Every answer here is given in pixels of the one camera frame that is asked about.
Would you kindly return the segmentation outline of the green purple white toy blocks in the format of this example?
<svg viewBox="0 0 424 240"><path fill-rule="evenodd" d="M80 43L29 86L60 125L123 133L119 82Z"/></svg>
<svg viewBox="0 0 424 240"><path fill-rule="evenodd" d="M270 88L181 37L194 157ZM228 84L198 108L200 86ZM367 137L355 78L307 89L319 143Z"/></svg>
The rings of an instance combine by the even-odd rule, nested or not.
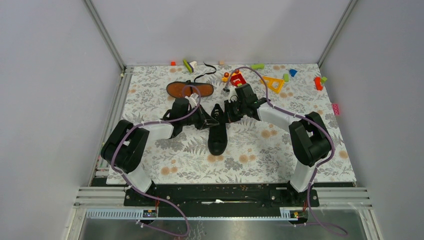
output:
<svg viewBox="0 0 424 240"><path fill-rule="evenodd" d="M183 59L183 64L187 68L189 73L194 73L195 69L197 68L197 65L198 65L197 61L189 62L186 59Z"/></svg>

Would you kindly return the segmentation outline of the aluminium frame rails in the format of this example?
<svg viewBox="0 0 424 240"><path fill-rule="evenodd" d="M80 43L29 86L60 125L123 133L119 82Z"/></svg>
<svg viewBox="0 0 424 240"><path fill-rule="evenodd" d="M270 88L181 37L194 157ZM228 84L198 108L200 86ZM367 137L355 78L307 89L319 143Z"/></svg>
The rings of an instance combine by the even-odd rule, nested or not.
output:
<svg viewBox="0 0 424 240"><path fill-rule="evenodd" d="M94 7L126 64L194 54L207 60L312 63L348 13L347 0L96 0ZM57 24L51 117L63 124L54 178L64 208L88 180L94 145L112 103L119 66L82 0L45 6Z"/></svg>

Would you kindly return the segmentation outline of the floral patterned table mat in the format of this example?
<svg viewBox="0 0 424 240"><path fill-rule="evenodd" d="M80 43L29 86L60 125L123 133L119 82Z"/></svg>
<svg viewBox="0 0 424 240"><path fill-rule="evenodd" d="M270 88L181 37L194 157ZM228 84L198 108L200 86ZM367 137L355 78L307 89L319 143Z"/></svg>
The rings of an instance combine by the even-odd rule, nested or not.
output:
<svg viewBox="0 0 424 240"><path fill-rule="evenodd" d="M219 65L215 74L198 80L214 87L211 96L201 99L207 112L227 99L222 76L234 68L234 65ZM291 77L290 69L298 71L295 77ZM199 65L194 73L189 73L184 66L131 68L121 117L134 124L158 120L174 102L166 92L169 83L194 80L209 71L211 68L205 65ZM289 74L289 82L284 83L280 93L261 83L264 76L283 79L284 74ZM270 64L257 73L247 69L242 71L242 76L259 98L269 96L273 105L293 113L320 114L333 139L335 154L318 168L315 182L354 183L357 179L328 93L315 87L314 78L320 75L315 63ZM209 152L208 135L206 129L186 126L175 138L149 143L141 160L144 171L156 184L285 183L294 173L297 160L290 135L273 124L249 117L228 124L228 144L219 156Z"/></svg>

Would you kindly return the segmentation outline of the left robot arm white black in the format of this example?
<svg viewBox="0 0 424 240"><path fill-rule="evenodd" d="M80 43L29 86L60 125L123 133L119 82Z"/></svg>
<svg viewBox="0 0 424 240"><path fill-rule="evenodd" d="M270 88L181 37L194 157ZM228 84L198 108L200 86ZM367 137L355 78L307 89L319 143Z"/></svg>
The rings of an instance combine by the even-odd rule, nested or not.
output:
<svg viewBox="0 0 424 240"><path fill-rule="evenodd" d="M219 120L209 115L193 98L176 98L171 109L158 121L133 124L120 120L104 143L100 156L126 180L138 189L136 199L144 206L152 204L155 192L153 181L144 171L142 158L146 146L157 140L176 137L185 126L198 130L219 126Z"/></svg>

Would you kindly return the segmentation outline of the yellow triangular toy frame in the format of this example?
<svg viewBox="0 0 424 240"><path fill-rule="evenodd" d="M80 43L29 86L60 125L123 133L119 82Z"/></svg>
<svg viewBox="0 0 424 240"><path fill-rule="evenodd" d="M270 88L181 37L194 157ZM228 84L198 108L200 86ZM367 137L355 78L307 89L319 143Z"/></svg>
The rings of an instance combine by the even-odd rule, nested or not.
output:
<svg viewBox="0 0 424 240"><path fill-rule="evenodd" d="M263 76L260 82L268 87L269 90L276 94L279 94L284 86L285 81L283 79Z"/></svg>

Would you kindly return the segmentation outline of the small green toy block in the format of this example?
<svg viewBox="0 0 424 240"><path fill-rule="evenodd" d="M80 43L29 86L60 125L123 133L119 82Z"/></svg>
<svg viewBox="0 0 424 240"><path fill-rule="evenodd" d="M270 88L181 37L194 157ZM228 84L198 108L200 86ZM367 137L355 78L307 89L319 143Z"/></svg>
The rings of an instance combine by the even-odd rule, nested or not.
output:
<svg viewBox="0 0 424 240"><path fill-rule="evenodd" d="M283 80L284 80L284 82L285 82L285 83L288 83L288 82L289 82L289 80L290 80L290 75L289 75L288 73L285 73L285 74L283 75Z"/></svg>

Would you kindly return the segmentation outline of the black sneaker with laces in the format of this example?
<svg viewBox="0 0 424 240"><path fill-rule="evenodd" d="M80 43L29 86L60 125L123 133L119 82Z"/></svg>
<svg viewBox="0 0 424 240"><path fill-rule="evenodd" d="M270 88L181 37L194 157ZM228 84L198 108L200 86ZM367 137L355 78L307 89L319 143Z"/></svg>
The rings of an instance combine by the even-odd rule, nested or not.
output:
<svg viewBox="0 0 424 240"><path fill-rule="evenodd" d="M232 102L237 101L238 98L234 95L228 100ZM219 121L219 125L209 128L207 146L213 156L219 156L225 152L228 144L227 123L224 123L224 109L216 103L210 115Z"/></svg>

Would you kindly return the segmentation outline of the overturned shoe orange sole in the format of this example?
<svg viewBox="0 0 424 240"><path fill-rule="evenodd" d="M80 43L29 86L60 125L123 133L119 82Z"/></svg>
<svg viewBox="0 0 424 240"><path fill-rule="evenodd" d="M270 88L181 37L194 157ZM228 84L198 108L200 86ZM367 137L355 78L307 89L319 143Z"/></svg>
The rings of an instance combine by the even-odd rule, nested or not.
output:
<svg viewBox="0 0 424 240"><path fill-rule="evenodd" d="M212 68L212 71L200 74L194 78L194 80L187 81L173 81L166 86L166 92L173 98L184 98L189 97L192 94L198 94L201 97L211 96L215 89L214 86L207 82L198 82L202 77L208 75L214 75L217 72L217 68L211 64L204 63L206 67Z"/></svg>

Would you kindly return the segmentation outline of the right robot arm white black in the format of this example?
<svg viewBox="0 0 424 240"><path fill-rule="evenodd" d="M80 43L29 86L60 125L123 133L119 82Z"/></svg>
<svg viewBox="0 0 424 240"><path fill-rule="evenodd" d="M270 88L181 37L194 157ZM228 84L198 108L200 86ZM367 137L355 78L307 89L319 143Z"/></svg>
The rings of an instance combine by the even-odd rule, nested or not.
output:
<svg viewBox="0 0 424 240"><path fill-rule="evenodd" d="M292 189L287 191L286 198L293 206L301 205L307 199L305 191L313 184L317 166L335 148L321 116L317 112L298 115L279 108L266 97L258 98L248 83L229 86L224 91L228 93L224 102L227 123L235 123L247 116L289 133L297 163L289 180Z"/></svg>

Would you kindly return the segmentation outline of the green curved toy block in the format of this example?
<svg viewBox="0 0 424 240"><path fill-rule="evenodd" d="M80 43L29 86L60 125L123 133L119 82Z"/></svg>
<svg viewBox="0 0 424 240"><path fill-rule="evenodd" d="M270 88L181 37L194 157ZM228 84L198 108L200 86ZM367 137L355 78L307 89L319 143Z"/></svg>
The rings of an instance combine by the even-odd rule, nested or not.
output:
<svg viewBox="0 0 424 240"><path fill-rule="evenodd" d="M265 68L265 64L264 63L257 63L257 64L252 64L250 67L253 70L263 70Z"/></svg>

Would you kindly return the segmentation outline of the blue toy block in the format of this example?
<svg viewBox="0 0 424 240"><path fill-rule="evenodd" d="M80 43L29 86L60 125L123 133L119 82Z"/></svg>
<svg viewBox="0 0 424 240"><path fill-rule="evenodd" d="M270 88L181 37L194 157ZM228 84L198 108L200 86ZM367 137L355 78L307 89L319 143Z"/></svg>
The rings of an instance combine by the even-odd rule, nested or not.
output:
<svg viewBox="0 0 424 240"><path fill-rule="evenodd" d="M298 71L297 71L296 69L290 69L290 70L289 70L289 74L290 74L290 76L291 76L291 77L293 77L293 78L295 77L295 75L296 75L297 73L298 73Z"/></svg>

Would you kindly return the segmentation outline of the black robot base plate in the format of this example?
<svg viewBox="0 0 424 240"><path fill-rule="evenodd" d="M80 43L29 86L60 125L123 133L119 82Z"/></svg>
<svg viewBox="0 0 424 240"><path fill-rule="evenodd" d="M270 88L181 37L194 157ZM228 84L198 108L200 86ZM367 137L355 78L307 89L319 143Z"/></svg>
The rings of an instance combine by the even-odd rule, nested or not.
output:
<svg viewBox="0 0 424 240"><path fill-rule="evenodd" d="M343 208L354 197L353 183L316 183L310 193L288 183L153 184L145 194L127 186L81 189L76 204L106 218L173 220L305 218L308 208L334 201Z"/></svg>

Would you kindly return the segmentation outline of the red and green toy blocks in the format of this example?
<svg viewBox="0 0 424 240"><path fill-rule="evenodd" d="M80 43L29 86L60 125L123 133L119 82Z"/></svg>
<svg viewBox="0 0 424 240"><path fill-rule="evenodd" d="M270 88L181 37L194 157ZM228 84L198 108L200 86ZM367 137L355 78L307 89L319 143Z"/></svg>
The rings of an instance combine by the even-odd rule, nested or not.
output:
<svg viewBox="0 0 424 240"><path fill-rule="evenodd" d="M314 84L317 91L322 91L324 89L324 84L327 82L327 77L317 76L314 78Z"/></svg>

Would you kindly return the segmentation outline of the pink lego brick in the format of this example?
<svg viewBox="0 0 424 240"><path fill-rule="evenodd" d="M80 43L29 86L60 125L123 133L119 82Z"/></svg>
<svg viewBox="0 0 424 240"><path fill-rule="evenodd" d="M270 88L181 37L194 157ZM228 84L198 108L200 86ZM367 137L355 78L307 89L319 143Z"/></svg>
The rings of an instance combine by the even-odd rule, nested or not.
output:
<svg viewBox="0 0 424 240"><path fill-rule="evenodd" d="M332 104L332 109L336 116L339 116L341 114L339 105L337 103Z"/></svg>

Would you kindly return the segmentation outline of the red duplo block assembly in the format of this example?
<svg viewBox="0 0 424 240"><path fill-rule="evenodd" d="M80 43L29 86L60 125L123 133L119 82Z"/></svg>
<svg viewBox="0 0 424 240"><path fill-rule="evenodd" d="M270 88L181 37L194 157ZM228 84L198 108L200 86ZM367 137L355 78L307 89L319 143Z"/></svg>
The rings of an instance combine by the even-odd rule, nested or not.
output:
<svg viewBox="0 0 424 240"><path fill-rule="evenodd" d="M239 69L237 69L234 74L231 75L231 77L229 72L225 72L221 80L224 83L229 82L232 86L235 87L240 87L247 83Z"/></svg>

